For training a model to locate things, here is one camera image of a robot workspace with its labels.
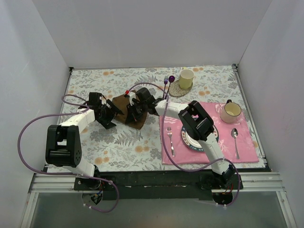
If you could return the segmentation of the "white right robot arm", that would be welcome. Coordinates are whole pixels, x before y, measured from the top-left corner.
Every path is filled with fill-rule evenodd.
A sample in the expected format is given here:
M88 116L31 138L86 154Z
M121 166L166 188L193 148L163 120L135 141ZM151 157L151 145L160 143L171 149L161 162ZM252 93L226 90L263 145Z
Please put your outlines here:
M161 140L166 154L169 152L165 144L163 127L165 117L167 116L179 119L182 122L190 138L200 144L209 160L209 163L202 168L187 170L176 164L170 155L168 155L167 157L176 168L184 172L197 172L210 166L215 177L215 184L219 188L225 189L232 185L232 178L236 176L238 181L237 189L240 189L241 178L237 168L230 160L224 157L214 135L214 122L198 101L185 104L170 102L168 97L156 99L145 87L135 93L127 90L124 97L129 99L130 104L128 107L131 110L128 113L131 114L134 120L138 119L138 111L147 111L150 114L162 116Z

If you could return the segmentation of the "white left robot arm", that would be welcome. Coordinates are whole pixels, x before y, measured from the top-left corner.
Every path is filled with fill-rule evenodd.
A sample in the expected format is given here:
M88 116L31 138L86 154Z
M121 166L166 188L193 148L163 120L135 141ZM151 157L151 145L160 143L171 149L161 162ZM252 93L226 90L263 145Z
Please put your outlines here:
M96 190L101 178L98 168L82 155L80 133L94 121L105 129L116 126L112 120L123 112L101 93L90 92L89 99L78 107L77 114L59 125L51 125L47 130L46 162L56 167L68 169L73 174L86 176L85 185Z

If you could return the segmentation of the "brown cloth napkin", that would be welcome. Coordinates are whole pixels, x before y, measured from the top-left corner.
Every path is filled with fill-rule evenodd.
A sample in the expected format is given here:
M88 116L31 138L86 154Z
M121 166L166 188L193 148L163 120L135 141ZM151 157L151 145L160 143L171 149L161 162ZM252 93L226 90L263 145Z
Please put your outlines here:
M139 98L138 96L136 95L136 100L134 99L133 100L134 103L139 103ZM125 120L126 120L126 117L127 117L127 108L126 106L129 103L129 99L124 97L124 95L120 95L120 96L117 96L117 97L114 97L112 102L114 103L115 106L117 106L122 112L123 114L118 114L116 117L115 117L115 120L129 126L129 127L132 127L134 129L137 129L137 130L140 130L142 129L144 123L141 122L141 123L125 123Z

